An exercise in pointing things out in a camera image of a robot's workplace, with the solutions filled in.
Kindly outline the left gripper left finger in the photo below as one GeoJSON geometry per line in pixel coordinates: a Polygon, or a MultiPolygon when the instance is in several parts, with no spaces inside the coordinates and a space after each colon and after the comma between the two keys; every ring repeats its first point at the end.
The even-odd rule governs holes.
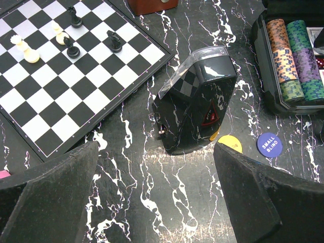
{"type": "Polygon", "coordinates": [[[1,242],[75,242],[99,143],[1,179],[1,242]]]}

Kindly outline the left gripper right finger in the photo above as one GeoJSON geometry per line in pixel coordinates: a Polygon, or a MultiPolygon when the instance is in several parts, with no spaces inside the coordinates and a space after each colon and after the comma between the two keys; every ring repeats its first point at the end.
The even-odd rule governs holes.
{"type": "Polygon", "coordinates": [[[323,184],[222,143],[214,160],[237,242],[323,242],[323,184]]]}

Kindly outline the blue small blind button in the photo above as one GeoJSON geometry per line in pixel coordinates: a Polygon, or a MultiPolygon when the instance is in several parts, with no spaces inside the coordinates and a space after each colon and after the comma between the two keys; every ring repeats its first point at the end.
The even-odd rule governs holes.
{"type": "Polygon", "coordinates": [[[257,148],[259,152],[268,158],[278,157],[282,152],[282,142],[273,133],[263,133],[258,137],[257,148]]]}

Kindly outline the red playing card deck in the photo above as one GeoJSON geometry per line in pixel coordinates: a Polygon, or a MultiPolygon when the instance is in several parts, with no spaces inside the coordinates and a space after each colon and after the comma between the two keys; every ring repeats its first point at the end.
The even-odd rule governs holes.
{"type": "Polygon", "coordinates": [[[320,69],[319,70],[319,73],[320,73],[321,80],[324,83],[324,70],[323,69],[320,69]]]}

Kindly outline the red die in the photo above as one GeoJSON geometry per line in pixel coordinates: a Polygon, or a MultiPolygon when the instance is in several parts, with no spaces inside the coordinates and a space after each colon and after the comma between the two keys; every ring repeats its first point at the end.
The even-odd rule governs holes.
{"type": "Polygon", "coordinates": [[[316,62],[319,69],[324,69],[324,58],[316,56],[316,62]]]}

